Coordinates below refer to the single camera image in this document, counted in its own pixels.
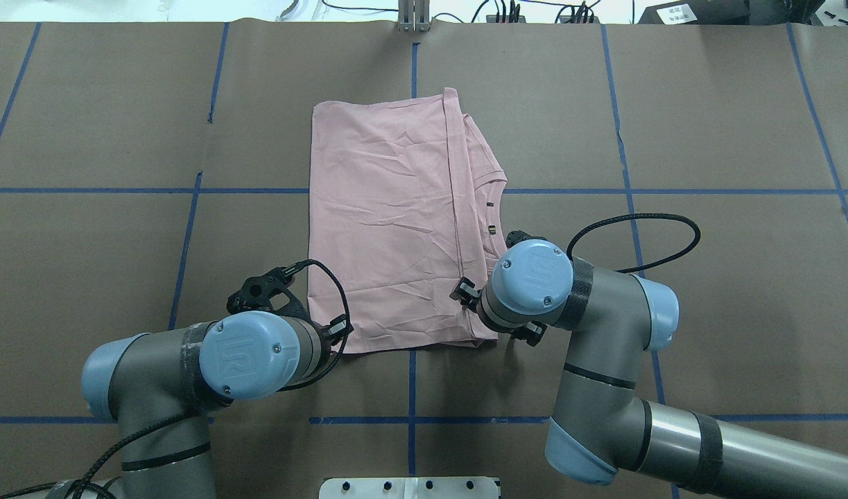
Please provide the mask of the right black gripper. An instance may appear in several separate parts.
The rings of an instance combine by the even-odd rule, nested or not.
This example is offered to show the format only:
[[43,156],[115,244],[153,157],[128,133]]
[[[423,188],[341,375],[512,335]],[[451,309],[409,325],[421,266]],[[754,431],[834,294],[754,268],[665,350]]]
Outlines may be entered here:
[[[462,277],[450,292],[449,297],[458,302],[462,308],[474,310],[482,325],[487,329],[493,329],[486,313],[487,294],[484,286],[476,285],[468,278]],[[510,337],[525,342],[529,347],[536,347],[542,341],[545,332],[546,324],[531,320],[513,329]]]

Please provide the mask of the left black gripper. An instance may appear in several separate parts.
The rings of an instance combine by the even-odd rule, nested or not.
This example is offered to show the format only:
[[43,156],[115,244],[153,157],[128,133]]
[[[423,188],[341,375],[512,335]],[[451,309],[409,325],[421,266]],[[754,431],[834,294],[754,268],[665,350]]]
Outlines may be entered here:
[[331,359],[332,345],[347,341],[348,335],[353,332],[353,324],[349,315],[339,315],[323,327],[310,320],[309,330],[309,367],[324,367]]

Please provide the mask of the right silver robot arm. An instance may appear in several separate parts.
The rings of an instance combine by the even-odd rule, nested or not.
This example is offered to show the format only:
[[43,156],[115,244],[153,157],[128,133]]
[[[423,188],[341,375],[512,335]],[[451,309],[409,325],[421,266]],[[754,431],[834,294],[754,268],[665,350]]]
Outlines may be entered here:
[[680,321],[668,286],[528,239],[483,286],[462,277],[450,297],[529,345],[550,326],[570,333],[545,442],[558,473],[607,486],[626,470],[724,498],[848,498],[848,455],[637,397],[643,357]]

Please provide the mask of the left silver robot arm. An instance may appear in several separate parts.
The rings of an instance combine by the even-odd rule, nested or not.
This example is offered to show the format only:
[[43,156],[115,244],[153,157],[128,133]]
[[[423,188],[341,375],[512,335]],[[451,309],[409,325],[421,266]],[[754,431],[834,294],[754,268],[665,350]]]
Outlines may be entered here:
[[94,478],[120,453],[123,498],[214,498],[210,414],[316,383],[337,363],[333,345],[352,331],[348,315],[321,326],[247,310],[101,345],[84,363],[80,388],[95,417],[117,424],[119,441],[49,497],[116,497]]

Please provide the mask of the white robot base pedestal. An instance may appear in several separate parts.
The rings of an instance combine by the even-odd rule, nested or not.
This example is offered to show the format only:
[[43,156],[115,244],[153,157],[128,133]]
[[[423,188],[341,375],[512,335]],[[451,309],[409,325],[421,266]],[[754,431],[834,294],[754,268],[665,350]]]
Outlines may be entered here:
[[319,498],[502,498],[500,479],[487,476],[333,478]]

